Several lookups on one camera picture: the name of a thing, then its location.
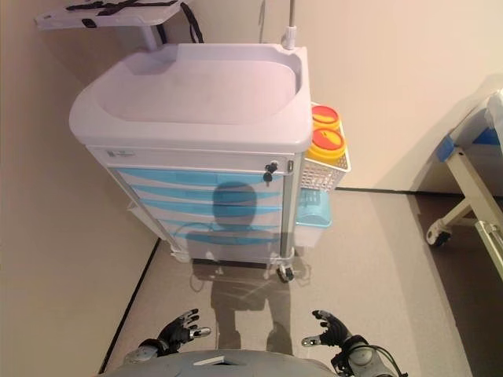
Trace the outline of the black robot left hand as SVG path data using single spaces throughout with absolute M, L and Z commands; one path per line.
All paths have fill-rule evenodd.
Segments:
M 199 327 L 196 322 L 200 319 L 199 310 L 191 309 L 176 317 L 159 333 L 158 339 L 178 349 L 180 346 L 195 339 L 204 338 L 211 334 L 208 327 Z

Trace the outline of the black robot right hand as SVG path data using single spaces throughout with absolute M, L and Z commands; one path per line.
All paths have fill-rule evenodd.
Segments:
M 320 335 L 308 336 L 301 340 L 303 347 L 314 346 L 338 346 L 343 344 L 351 337 L 351 333 L 346 325 L 335 317 L 332 313 L 316 309 L 311 314 L 320 321 L 320 325 L 325 329 Z

